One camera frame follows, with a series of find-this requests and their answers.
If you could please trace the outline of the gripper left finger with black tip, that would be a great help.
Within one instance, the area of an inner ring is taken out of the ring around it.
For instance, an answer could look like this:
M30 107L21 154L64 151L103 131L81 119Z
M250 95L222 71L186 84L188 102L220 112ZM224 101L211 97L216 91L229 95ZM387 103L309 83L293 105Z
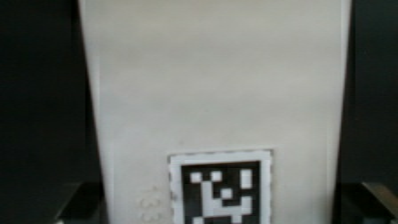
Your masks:
M103 184L99 182L69 183L65 193L51 224L106 224Z

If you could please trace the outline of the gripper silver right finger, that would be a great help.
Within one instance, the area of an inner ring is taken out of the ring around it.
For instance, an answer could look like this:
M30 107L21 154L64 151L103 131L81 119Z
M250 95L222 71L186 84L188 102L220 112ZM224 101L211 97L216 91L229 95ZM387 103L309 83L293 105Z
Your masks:
M337 186L334 224L398 224L398 196L382 183Z

